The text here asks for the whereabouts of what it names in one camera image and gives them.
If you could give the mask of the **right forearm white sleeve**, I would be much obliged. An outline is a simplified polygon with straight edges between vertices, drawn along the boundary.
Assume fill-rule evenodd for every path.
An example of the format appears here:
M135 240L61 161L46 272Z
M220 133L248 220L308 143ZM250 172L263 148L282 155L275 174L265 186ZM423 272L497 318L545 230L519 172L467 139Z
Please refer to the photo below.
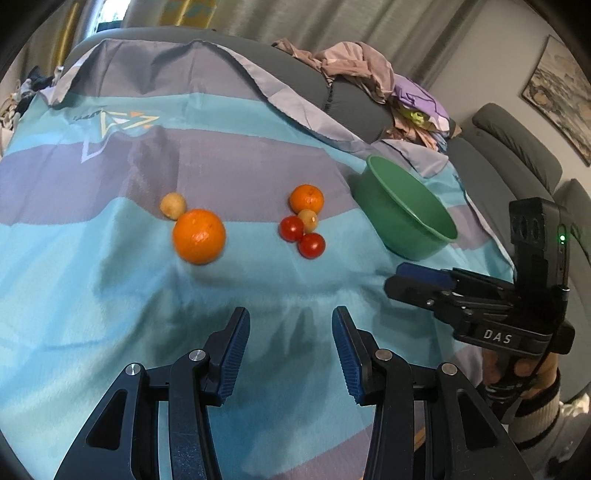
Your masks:
M590 428L590 385L570 402L560 399L561 375L521 402L508 427L535 479L557 479Z

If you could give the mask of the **right hand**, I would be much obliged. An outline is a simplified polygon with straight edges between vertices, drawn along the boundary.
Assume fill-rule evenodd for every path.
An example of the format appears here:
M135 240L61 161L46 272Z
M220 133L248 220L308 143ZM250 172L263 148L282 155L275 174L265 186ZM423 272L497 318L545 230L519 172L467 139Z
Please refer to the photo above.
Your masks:
M498 383L502 378L502 372L499 368L499 355L492 351L484 349L483 354L483 382L486 386ZM559 356L556 353L550 353L543 363L535 359L520 359L515 363L514 374L518 377L528 378L536 376L532 387L524 393L524 399L532 399L551 387L557 378L559 365Z

